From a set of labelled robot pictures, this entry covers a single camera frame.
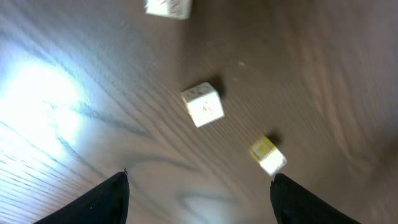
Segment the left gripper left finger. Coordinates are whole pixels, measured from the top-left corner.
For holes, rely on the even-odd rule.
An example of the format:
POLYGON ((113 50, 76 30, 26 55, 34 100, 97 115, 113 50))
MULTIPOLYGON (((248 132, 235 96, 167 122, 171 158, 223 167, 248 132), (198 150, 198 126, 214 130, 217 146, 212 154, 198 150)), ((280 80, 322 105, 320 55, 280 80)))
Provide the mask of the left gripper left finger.
POLYGON ((124 170, 36 224, 125 224, 129 209, 129 182, 124 170))

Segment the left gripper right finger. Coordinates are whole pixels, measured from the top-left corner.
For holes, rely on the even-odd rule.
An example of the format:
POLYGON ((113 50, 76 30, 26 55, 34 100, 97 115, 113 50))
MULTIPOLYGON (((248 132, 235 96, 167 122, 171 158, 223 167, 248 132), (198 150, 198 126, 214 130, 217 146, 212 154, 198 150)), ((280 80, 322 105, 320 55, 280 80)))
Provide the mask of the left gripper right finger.
POLYGON ((278 224, 354 224, 357 221, 282 173, 270 186, 270 200, 278 224))

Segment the yellow sided white block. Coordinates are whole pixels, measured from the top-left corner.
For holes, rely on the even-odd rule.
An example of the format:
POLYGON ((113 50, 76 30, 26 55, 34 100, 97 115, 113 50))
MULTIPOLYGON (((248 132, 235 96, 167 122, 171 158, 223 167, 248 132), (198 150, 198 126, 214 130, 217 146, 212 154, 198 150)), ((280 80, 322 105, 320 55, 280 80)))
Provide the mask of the yellow sided white block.
POLYGON ((287 163, 283 153, 265 136, 257 140, 249 152, 269 176, 276 174, 287 163))

